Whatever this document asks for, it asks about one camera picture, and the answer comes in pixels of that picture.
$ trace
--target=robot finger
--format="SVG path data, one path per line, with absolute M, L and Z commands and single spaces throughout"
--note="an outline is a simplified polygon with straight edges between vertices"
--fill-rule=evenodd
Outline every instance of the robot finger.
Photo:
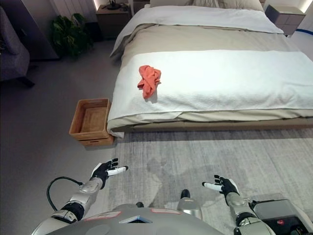
M 117 175 L 119 173 L 123 173 L 128 170 L 128 166 L 122 166 L 120 168 L 116 168 L 114 170 L 108 170 L 108 176 Z
M 209 189 L 212 189 L 212 190 L 215 190 L 215 191 L 219 191 L 219 192 L 222 191 L 222 186 L 221 185 L 212 184 L 212 183 L 208 183 L 208 182 L 203 182 L 202 185 L 205 188 L 209 188 Z

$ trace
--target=red cloth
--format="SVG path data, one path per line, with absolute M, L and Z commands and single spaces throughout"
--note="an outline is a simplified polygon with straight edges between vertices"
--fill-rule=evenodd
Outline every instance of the red cloth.
M 142 89 L 142 96 L 144 99 L 147 99 L 151 97 L 157 89 L 157 85 L 160 82 L 161 71 L 156 70 L 149 65 L 143 65 L 139 68 L 139 73 L 142 76 L 142 79 L 137 87 Z

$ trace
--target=potted plant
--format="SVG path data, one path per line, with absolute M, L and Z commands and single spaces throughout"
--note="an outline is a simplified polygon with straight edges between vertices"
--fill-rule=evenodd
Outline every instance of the potted plant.
M 58 16 L 51 24 L 52 42 L 60 56 L 77 57 L 93 46 L 91 36 L 85 26 L 85 18 L 78 13 L 71 20 Z

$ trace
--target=bed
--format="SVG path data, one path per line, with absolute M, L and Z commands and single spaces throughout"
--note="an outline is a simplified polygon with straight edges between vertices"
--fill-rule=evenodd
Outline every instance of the bed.
M 134 15 L 111 54 L 122 58 L 111 134 L 313 127 L 313 62 L 259 1 L 153 1 Z M 227 1 L 236 6 L 227 8 Z M 162 73 L 149 99 L 137 88 L 145 64 Z

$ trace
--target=carpet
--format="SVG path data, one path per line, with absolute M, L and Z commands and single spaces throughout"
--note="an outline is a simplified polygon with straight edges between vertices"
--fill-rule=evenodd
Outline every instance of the carpet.
M 243 197 L 288 198 L 313 219 L 313 129 L 129 133 L 113 152 L 130 168 L 108 180 L 107 210 L 138 201 L 175 209 L 187 188 L 203 220 L 233 234 L 224 196 L 201 185 L 220 174 L 232 178 Z

